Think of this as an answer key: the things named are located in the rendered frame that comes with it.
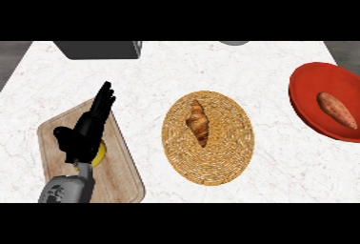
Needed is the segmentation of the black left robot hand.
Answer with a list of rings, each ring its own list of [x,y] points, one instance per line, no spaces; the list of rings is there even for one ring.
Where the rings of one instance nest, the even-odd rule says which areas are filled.
[[[53,135],[66,163],[90,163],[96,158],[110,107],[115,101],[110,83],[104,81],[90,110],[76,120],[75,127],[56,127]]]

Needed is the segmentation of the red bowl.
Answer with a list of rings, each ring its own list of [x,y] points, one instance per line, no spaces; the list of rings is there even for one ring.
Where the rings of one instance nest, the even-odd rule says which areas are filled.
[[[315,96],[332,94],[354,117],[357,129],[341,125],[321,111]],[[287,95],[292,108],[305,124],[333,139],[360,143],[360,76],[329,63],[313,62],[299,66],[290,77]]]

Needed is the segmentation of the orange sweet potato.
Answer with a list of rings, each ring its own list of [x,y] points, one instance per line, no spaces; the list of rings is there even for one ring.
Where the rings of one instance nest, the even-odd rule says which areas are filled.
[[[327,92],[320,92],[315,96],[317,105],[321,111],[346,128],[355,130],[357,122],[341,100]]]

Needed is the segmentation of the yellow round fruit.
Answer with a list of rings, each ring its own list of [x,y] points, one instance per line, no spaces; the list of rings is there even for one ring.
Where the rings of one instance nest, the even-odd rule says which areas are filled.
[[[99,150],[97,150],[97,154],[96,154],[96,157],[94,157],[94,159],[91,161],[91,167],[93,168],[96,168],[100,165],[100,163],[102,163],[102,161],[104,159],[104,154],[106,154],[106,146],[104,146],[104,142],[102,140],[100,147],[99,147]]]

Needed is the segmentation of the pale wooden cutting board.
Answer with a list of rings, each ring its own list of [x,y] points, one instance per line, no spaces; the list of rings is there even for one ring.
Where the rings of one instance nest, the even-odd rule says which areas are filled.
[[[65,153],[59,150],[53,129],[59,126],[72,128],[79,116],[90,110],[91,104],[93,100],[87,100],[51,117],[38,127],[44,181],[57,175],[76,174],[73,166],[65,162]],[[103,142],[106,154],[94,168],[96,185],[91,202],[135,203],[143,199],[144,187],[112,114],[104,122]]]

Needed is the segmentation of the brown croissant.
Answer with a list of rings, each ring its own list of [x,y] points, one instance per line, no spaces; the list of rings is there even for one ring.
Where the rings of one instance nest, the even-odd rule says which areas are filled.
[[[209,121],[203,112],[203,108],[199,102],[193,100],[190,107],[190,117],[186,119],[186,125],[190,128],[190,131],[194,135],[194,139],[200,147],[206,146],[209,134],[208,124]]]

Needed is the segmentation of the dark grey box appliance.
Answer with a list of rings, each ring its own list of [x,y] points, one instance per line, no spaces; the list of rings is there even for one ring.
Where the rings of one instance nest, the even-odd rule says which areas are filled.
[[[54,45],[72,60],[140,57],[140,41],[54,41]]]

